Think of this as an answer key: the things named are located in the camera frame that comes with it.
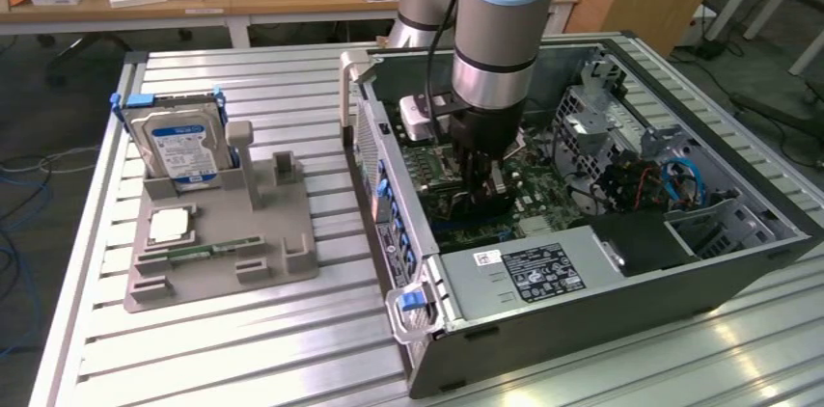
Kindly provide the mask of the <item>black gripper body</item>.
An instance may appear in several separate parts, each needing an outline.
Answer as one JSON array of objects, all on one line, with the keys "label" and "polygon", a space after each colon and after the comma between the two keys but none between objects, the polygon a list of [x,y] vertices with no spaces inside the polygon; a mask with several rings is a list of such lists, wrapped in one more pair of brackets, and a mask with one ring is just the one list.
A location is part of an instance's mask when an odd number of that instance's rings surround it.
[{"label": "black gripper body", "polygon": [[525,101],[502,109],[485,109],[458,100],[449,116],[453,156],[465,162],[470,156],[502,161],[507,147],[518,135]]}]

